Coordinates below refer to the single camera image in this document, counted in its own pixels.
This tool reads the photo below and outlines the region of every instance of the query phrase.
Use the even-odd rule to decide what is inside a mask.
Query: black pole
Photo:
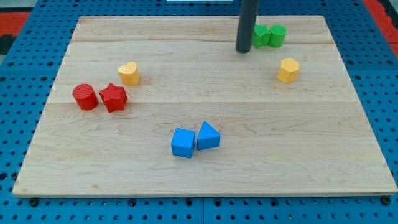
[[[242,0],[235,49],[241,53],[250,51],[260,0]]]

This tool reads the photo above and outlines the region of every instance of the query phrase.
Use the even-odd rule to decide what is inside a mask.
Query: wooden tabletop
[[[322,16],[259,16],[278,49],[235,51],[238,17],[81,17],[14,186],[18,197],[388,195],[394,179]],[[295,82],[280,60],[300,62]],[[125,111],[79,109],[72,90],[122,85]],[[208,121],[220,147],[171,154]]]

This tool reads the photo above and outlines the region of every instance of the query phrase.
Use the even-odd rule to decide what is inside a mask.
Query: blue pegboard
[[[396,195],[385,203],[380,197],[42,198],[33,207],[34,200],[11,194],[79,16],[238,15],[239,4],[39,0],[0,66],[0,223],[397,223]],[[363,3],[267,0],[259,14],[325,16],[397,181],[398,62]]]

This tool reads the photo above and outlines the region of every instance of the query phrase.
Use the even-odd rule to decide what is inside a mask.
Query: red star-shaped block
[[[106,109],[111,113],[116,110],[124,110],[124,103],[127,101],[127,94],[124,87],[115,86],[110,83],[108,87],[99,91]]]

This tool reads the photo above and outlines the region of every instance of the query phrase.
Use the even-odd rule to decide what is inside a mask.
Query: blue block
[[[177,128],[172,139],[172,152],[175,156],[192,158],[195,148],[195,132]]]
[[[203,122],[198,134],[198,150],[220,146],[220,134],[209,123]]]

